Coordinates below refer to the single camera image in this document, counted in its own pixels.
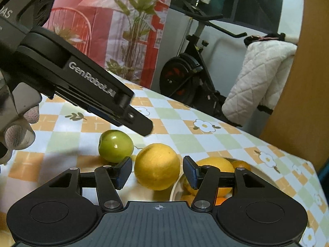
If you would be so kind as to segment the gloved left hand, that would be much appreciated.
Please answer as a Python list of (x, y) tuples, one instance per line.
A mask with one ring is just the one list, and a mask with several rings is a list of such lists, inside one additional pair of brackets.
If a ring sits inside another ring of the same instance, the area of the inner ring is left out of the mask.
[(39, 121), (41, 94), (25, 83), (15, 83), (1, 72), (1, 164), (6, 164), (14, 150), (34, 143), (31, 124)]

